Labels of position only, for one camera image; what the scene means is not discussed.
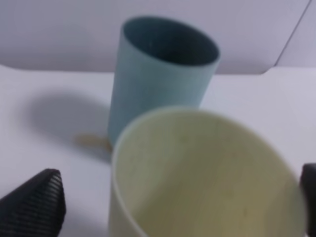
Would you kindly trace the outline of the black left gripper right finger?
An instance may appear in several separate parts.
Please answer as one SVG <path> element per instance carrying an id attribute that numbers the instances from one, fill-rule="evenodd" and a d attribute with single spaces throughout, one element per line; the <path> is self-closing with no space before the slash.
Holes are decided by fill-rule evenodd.
<path id="1" fill-rule="evenodd" d="M 316 164 L 306 163 L 302 167 L 300 186 L 305 195 L 308 223 L 307 236 L 316 236 Z"/>

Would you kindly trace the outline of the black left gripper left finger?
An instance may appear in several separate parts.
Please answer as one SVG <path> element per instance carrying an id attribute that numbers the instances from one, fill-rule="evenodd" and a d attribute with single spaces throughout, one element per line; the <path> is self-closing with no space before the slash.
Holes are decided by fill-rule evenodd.
<path id="1" fill-rule="evenodd" d="M 45 169 L 0 199 L 0 235 L 57 237 L 65 215 L 61 173 Z"/>

